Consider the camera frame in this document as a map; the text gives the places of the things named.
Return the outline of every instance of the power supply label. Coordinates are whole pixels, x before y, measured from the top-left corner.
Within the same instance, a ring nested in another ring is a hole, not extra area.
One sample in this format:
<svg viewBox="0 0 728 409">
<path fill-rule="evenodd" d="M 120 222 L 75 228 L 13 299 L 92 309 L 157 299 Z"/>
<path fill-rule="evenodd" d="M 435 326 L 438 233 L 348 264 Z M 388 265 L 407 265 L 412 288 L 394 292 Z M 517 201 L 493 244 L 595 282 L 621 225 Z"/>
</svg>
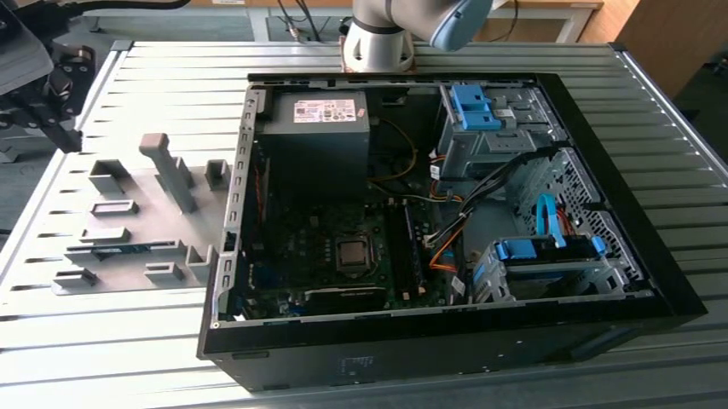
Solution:
<svg viewBox="0 0 728 409">
<path fill-rule="evenodd" d="M 356 121 L 354 100 L 298 101 L 294 109 L 294 122 L 296 124 Z"/>
</svg>

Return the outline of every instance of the motherboard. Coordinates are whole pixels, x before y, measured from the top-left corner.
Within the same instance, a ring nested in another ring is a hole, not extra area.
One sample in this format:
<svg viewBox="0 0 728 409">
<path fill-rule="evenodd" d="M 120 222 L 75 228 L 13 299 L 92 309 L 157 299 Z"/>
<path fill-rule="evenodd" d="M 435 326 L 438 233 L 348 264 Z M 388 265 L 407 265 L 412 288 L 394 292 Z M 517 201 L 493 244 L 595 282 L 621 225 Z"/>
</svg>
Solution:
<svg viewBox="0 0 728 409">
<path fill-rule="evenodd" d="M 426 267 L 420 245 L 432 228 L 431 212 L 424 202 L 406 200 L 280 210 L 252 245 L 251 316 L 445 305 L 446 278 Z"/>
</svg>

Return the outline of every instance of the black cable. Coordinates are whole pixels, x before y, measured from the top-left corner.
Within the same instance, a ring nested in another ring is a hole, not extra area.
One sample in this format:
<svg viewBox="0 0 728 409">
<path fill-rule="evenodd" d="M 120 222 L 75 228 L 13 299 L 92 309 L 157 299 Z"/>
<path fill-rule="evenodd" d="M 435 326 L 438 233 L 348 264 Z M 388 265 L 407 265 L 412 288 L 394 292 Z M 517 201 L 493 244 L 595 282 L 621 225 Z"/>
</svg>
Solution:
<svg viewBox="0 0 728 409">
<path fill-rule="evenodd" d="M 295 0 L 295 3 L 298 4 L 298 7 L 303 11 L 303 15 L 306 15 L 306 19 L 308 20 L 310 29 L 314 31 L 314 39 L 320 43 L 320 36 L 318 35 L 316 25 L 314 24 L 314 19 L 310 16 L 308 6 L 306 5 L 306 0 Z"/>
<path fill-rule="evenodd" d="M 280 0 L 278 0 L 278 5 L 280 7 L 280 11 L 283 12 L 283 15 L 286 16 L 287 24 L 294 24 L 294 19 L 291 19 L 291 16 L 287 15 L 286 6 L 283 6 L 283 3 L 280 2 Z"/>
<path fill-rule="evenodd" d="M 518 0 L 513 0 L 513 7 L 514 7 L 515 10 L 513 12 L 514 13 L 513 14 L 513 20 L 510 21 L 510 29 L 499 37 L 495 37 L 493 40 L 487 40 L 489 43 L 491 43 L 494 41 L 499 41 L 499 40 L 509 41 L 510 34 L 513 34 L 513 30 L 515 30 L 515 24 L 518 23 L 518 10 L 519 10 Z"/>
<path fill-rule="evenodd" d="M 283 20 L 283 17 L 278 16 L 278 20 L 280 20 L 280 22 L 287 25 L 287 22 Z M 296 20 L 291 18 L 291 21 L 295 21 L 296 23 L 304 23 L 307 20 L 306 19 Z"/>
<path fill-rule="evenodd" d="M 326 26 L 328 26 L 328 21 L 331 21 L 331 17 L 326 18 L 326 21 L 323 22 L 323 25 L 318 29 L 318 34 L 320 34 L 323 32 L 323 30 L 326 29 Z"/>
<path fill-rule="evenodd" d="M 538 158 L 550 157 L 558 152 L 557 147 L 542 147 L 534 152 L 521 153 L 509 162 L 502 164 L 490 174 L 478 182 L 470 193 L 465 196 L 463 202 L 457 211 L 457 217 L 445 225 L 439 232 L 427 239 L 427 242 L 434 243 L 445 237 L 445 234 L 454 231 L 461 223 L 465 223 L 474 211 L 475 204 L 479 200 L 495 192 L 509 181 L 510 175 L 517 168 Z"/>
<path fill-rule="evenodd" d="M 191 0 L 173 0 L 171 2 L 125 2 L 120 0 L 100 0 L 84 3 L 66 3 L 65 9 L 72 10 L 77 15 L 87 11 L 104 9 L 148 9 L 148 10 L 173 10 L 188 5 Z"/>
</svg>

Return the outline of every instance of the sticker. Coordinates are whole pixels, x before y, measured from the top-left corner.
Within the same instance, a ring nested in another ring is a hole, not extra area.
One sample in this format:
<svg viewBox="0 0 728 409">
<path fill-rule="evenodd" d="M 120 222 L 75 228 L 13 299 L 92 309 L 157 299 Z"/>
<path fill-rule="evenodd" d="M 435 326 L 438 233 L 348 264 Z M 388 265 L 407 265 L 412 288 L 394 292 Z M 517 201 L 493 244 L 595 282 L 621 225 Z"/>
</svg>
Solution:
<svg viewBox="0 0 728 409">
<path fill-rule="evenodd" d="M 511 109 L 494 109 L 493 110 L 495 117 L 499 118 L 514 118 L 515 114 L 513 113 Z"/>
<path fill-rule="evenodd" d="M 430 165 L 430 177 L 438 181 L 441 179 L 441 167 L 434 164 Z"/>
<path fill-rule="evenodd" d="M 360 377 L 371 372 L 374 366 L 372 356 L 356 356 L 354 358 L 339 358 L 339 375 Z"/>
<path fill-rule="evenodd" d="M 298 101 L 294 110 L 296 124 L 356 121 L 354 100 Z"/>
<path fill-rule="evenodd" d="M 453 288 L 455 289 L 457 293 L 463 296 L 465 295 L 465 283 L 457 278 L 457 276 L 453 276 Z"/>
</svg>

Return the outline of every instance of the wooden cabinet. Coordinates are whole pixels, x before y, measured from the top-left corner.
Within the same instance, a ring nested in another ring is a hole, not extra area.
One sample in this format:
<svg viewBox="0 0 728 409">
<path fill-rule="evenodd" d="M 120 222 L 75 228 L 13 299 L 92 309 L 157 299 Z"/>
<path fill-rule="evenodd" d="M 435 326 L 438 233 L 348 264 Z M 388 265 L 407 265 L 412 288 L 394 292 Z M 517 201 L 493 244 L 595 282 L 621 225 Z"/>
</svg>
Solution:
<svg viewBox="0 0 728 409">
<path fill-rule="evenodd" d="M 726 0 L 605 0 L 579 42 L 625 45 L 674 97 L 728 41 Z"/>
</svg>

